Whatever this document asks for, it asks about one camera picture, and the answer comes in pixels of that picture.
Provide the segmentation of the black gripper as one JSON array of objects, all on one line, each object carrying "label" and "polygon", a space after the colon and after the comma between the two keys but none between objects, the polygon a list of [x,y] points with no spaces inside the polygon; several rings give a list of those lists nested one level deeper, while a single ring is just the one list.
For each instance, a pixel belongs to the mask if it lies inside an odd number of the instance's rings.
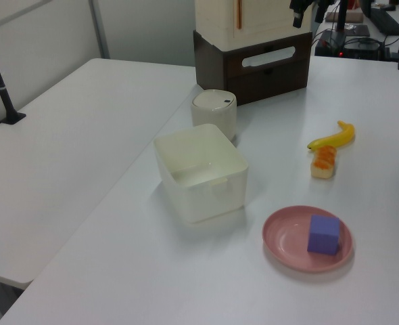
[{"label": "black gripper", "polygon": [[321,23],[325,17],[327,7],[333,5],[335,3],[335,0],[291,0],[289,6],[294,7],[293,27],[300,28],[302,26],[305,12],[304,7],[308,7],[313,3],[317,4],[316,16],[314,21],[316,23]]}]

